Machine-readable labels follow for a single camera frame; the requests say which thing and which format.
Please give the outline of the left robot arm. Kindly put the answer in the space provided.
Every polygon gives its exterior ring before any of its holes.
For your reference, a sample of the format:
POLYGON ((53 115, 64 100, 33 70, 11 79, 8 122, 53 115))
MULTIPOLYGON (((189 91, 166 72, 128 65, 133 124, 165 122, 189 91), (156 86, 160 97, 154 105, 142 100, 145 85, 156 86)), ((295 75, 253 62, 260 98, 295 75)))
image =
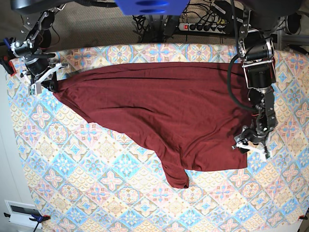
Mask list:
POLYGON ((277 125, 272 87, 276 82, 275 48, 271 34, 277 30, 279 20, 297 6, 288 0, 243 0, 241 3, 242 18, 238 18, 235 2, 230 2, 237 53, 228 65, 227 90, 245 114, 232 147, 241 153, 251 151, 268 159, 271 157, 268 136, 277 125), (248 104, 241 102, 232 89, 232 68, 237 60, 241 61, 244 72, 248 104))

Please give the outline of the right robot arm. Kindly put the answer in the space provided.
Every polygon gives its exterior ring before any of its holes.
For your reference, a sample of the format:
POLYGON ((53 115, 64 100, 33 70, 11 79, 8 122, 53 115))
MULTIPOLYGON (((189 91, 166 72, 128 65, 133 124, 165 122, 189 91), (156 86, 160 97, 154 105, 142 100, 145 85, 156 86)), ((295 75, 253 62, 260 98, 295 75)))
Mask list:
POLYGON ((47 53, 51 45, 50 28, 55 20, 55 12, 43 11, 28 15, 20 30, 20 35, 10 43, 13 56, 20 58, 25 65, 20 76, 27 78, 28 94, 37 95, 42 87, 57 92, 56 72, 62 68, 61 63, 53 63, 55 53, 47 53))

